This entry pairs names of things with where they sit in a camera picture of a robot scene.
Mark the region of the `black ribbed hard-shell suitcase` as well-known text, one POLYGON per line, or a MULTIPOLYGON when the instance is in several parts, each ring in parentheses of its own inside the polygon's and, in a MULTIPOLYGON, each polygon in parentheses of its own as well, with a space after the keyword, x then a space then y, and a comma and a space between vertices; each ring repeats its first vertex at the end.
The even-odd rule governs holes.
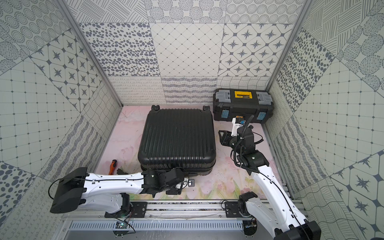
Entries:
POLYGON ((208 175, 216 163, 216 141, 210 106, 201 109, 162 109, 147 115, 138 151, 142 170, 181 169, 208 175))

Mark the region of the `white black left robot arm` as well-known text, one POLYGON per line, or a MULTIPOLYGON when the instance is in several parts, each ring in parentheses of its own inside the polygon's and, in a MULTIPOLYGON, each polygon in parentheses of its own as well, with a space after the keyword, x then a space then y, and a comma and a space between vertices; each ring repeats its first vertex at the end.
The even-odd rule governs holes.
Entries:
POLYGON ((98 175, 80 167, 58 179, 50 212, 63 214, 76 209, 90 209, 112 216, 128 214, 131 211, 130 195, 155 197, 161 192, 179 195, 189 184, 190 179, 179 168, 127 175, 98 175))

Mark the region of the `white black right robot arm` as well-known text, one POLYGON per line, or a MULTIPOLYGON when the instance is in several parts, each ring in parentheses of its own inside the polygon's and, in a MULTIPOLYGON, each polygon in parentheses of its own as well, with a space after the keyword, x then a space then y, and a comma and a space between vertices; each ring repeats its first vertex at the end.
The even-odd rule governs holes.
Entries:
POLYGON ((235 166, 247 171, 270 204, 266 207, 257 194, 247 192, 238 200, 242 215, 256 218, 275 240, 319 240, 321 228, 288 197, 267 158, 256 149, 252 127, 234 124, 232 131, 219 131, 219 136, 221 145, 232 149, 235 166))

